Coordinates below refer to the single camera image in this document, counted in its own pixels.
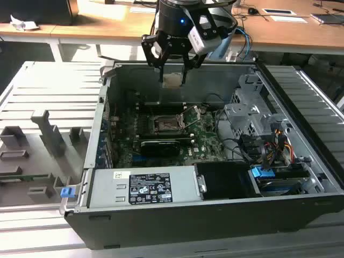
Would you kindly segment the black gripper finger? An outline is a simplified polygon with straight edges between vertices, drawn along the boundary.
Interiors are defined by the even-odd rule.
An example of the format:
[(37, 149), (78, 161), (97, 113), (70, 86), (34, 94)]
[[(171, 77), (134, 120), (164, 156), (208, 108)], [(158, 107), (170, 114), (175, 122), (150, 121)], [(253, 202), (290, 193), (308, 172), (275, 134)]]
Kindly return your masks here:
[(182, 84), (186, 82), (188, 71), (194, 68), (199, 68), (207, 56), (207, 54), (203, 54), (203, 55), (196, 54), (192, 59), (189, 59), (189, 50), (191, 50), (191, 48), (189, 48), (189, 45), (182, 44), (182, 58), (183, 58)]
[(162, 46), (163, 40), (161, 33), (156, 33), (155, 35), (144, 34), (142, 36), (141, 46), (147, 63), (150, 67), (159, 69), (159, 82), (163, 82), (164, 64), (166, 62), (165, 53), (162, 51), (162, 54), (156, 58), (152, 52), (152, 48), (155, 43), (157, 43), (160, 47)]

